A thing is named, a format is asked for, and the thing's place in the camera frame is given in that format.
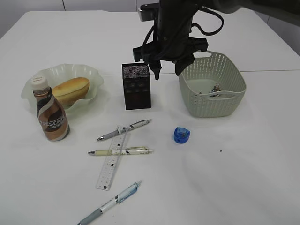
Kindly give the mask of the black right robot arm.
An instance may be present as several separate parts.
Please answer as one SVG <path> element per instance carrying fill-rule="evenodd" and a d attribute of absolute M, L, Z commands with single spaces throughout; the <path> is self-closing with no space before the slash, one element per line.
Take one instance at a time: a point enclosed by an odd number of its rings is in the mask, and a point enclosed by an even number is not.
<path fill-rule="evenodd" d="M 197 27 L 205 36 L 213 36 L 221 31 L 206 32 L 193 23 L 193 16 L 202 11 L 216 16 L 231 14 L 240 8 L 248 8 L 279 20 L 300 24 L 300 2 L 298 0 L 160 0 L 157 3 L 140 6 L 141 21 L 153 21 L 143 44 L 133 49 L 135 62 L 143 60 L 159 79 L 162 61 L 175 64 L 175 73 L 181 72 L 194 63 L 194 53 L 208 49 L 206 38 L 193 38 L 189 34 Z"/>

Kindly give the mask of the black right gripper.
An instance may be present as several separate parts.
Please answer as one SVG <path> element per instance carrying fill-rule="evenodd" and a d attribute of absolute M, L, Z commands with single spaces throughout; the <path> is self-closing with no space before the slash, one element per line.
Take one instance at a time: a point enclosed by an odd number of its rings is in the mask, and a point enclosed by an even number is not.
<path fill-rule="evenodd" d="M 170 28 L 169 35 L 161 34 L 158 23 L 154 23 L 140 47 L 133 49 L 134 62 L 143 60 L 149 64 L 155 79 L 159 80 L 161 61 L 173 61 L 177 76 L 186 67 L 194 63 L 194 54 L 197 51 L 205 52 L 208 49 L 208 41 L 204 37 L 190 37 L 193 27 L 201 28 L 197 23 L 187 23 L 183 26 Z"/>

